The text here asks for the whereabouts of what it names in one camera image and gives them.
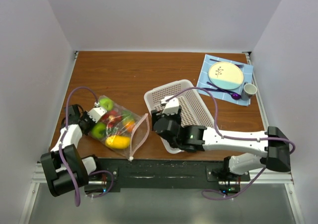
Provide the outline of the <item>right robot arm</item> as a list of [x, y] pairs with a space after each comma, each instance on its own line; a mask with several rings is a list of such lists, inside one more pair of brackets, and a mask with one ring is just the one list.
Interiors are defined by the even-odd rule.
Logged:
[[167, 115], [153, 110], [151, 116], [152, 130], [166, 141], [168, 151], [241, 152], [241, 155], [226, 157], [222, 169], [215, 172], [223, 180], [232, 181], [258, 168], [276, 172], [291, 171], [289, 141], [277, 127], [269, 126], [266, 131], [250, 133], [216, 131], [215, 128], [200, 125], [182, 126], [179, 112]]

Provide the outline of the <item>white perforated plastic basket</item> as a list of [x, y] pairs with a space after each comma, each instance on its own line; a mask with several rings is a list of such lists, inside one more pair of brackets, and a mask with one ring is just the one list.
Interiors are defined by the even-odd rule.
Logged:
[[[150, 112], [156, 111], [161, 113], [165, 109], [168, 98], [192, 87], [193, 84], [186, 79], [156, 87], [145, 93], [144, 100], [146, 106]], [[176, 99], [179, 104], [181, 126], [214, 126], [213, 116], [196, 89], [184, 91]]]

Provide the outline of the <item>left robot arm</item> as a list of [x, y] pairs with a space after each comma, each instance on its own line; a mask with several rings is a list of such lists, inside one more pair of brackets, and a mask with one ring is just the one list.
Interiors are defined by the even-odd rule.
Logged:
[[78, 187], [82, 187], [88, 184], [89, 178], [98, 180], [103, 175], [103, 168], [96, 164], [94, 156], [81, 158], [77, 150], [80, 139], [89, 134], [96, 122], [78, 104], [65, 111], [68, 114], [61, 122], [56, 145], [40, 158], [48, 188], [54, 197], [75, 190], [71, 176]]

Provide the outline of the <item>yellow fake lemon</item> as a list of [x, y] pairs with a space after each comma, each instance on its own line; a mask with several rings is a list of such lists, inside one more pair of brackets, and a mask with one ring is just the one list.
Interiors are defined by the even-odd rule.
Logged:
[[130, 137], [113, 135], [106, 138], [105, 145], [112, 149], [126, 149], [130, 141]]

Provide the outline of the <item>clear zip top bag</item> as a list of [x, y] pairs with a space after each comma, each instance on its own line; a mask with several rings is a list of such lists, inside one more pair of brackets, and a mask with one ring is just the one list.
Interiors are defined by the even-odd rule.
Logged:
[[[100, 96], [98, 101], [104, 97], [107, 97], [107, 96], [105, 95]], [[94, 139], [100, 141], [103, 145], [105, 145], [105, 140], [109, 136], [119, 135], [119, 136], [130, 137], [131, 139], [130, 145], [126, 149], [112, 149], [106, 145], [105, 146], [111, 149], [112, 151], [118, 153], [119, 155], [125, 157], [129, 161], [132, 161], [134, 159], [135, 152], [145, 143], [145, 141], [147, 140], [149, 136], [149, 133], [150, 133], [149, 115], [148, 113], [145, 113], [142, 116], [137, 115], [134, 112], [126, 109], [125, 107], [117, 104], [116, 102], [114, 102], [113, 110], [121, 112], [121, 115], [123, 118], [122, 121], [116, 126], [112, 134], [106, 135], [103, 139], [96, 139], [96, 138]], [[129, 120], [133, 120], [135, 122], [135, 127], [131, 133], [127, 132], [124, 128], [124, 122], [127, 122]]]

